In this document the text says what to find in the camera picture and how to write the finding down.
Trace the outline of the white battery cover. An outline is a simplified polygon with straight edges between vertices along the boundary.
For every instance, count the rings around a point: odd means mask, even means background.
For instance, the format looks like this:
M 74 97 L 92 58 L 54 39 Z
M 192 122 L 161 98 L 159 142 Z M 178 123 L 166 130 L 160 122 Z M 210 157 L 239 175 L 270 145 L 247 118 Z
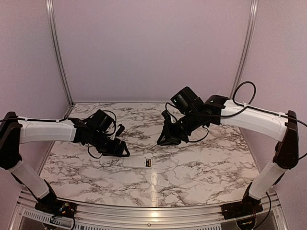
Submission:
M 158 186 L 162 186 L 162 187 L 168 187 L 169 186 L 169 181 L 167 181 L 167 180 L 158 180 L 157 181 L 157 185 Z

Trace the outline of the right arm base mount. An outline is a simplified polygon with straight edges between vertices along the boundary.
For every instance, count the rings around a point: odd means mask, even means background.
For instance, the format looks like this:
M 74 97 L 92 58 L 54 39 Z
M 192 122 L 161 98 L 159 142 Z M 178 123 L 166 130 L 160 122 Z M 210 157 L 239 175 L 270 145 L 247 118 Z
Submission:
M 249 201 L 239 201 L 229 204 L 223 204 L 221 206 L 221 210 L 224 219 L 227 220 L 255 215 L 256 213 L 262 212 L 263 207 L 259 201 L 257 201 L 255 204 Z

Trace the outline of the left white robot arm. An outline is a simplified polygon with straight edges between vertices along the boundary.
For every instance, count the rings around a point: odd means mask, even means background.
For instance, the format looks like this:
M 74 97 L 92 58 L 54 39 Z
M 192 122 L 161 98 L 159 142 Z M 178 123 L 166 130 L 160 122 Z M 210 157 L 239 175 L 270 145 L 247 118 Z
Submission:
M 0 167 L 8 170 L 50 213 L 60 210 L 60 202 L 50 185 L 25 163 L 20 145 L 40 141 L 66 141 L 93 146 L 101 156 L 128 157 L 124 130 L 111 111 L 97 110 L 88 118 L 65 117 L 61 120 L 34 119 L 8 112 L 0 122 Z

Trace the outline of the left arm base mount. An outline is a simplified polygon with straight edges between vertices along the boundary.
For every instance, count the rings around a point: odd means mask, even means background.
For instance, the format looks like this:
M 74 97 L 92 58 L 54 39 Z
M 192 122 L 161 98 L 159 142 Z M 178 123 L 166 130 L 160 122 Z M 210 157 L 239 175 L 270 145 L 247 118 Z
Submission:
M 59 217 L 66 217 L 66 218 L 73 218 L 75 215 L 75 211 L 77 208 L 77 204 L 74 202 L 56 200 L 54 203 L 51 204 L 43 204 L 43 203 L 36 203 L 35 209 L 52 214 L 53 216 Z

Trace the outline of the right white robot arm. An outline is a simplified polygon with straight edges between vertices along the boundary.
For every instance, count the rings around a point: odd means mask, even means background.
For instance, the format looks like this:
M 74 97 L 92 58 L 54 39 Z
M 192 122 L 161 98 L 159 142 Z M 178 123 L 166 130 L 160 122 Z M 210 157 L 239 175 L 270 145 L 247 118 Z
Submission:
M 249 214 L 267 190 L 301 160 L 297 127 L 300 120 L 294 111 L 272 112 L 220 95 L 212 95 L 204 102 L 188 86 L 175 94 L 171 102 L 183 117 L 172 122 L 170 113 L 163 111 L 164 125 L 157 141 L 160 146 L 189 143 L 189 137 L 194 130 L 209 127 L 211 124 L 236 126 L 264 134 L 277 141 L 273 160 L 267 163 L 249 185 L 242 201 L 237 205 L 238 211 L 243 215 Z

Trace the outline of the white remote control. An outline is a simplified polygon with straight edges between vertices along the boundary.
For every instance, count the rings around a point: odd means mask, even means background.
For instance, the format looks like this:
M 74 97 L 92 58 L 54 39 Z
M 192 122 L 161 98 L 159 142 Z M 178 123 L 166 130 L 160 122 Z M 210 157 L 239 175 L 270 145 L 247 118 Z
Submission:
M 133 158 L 124 159 L 123 167 L 133 168 L 133 169 L 150 169 L 145 167 L 146 159 L 147 158 L 144 157 L 133 157 Z

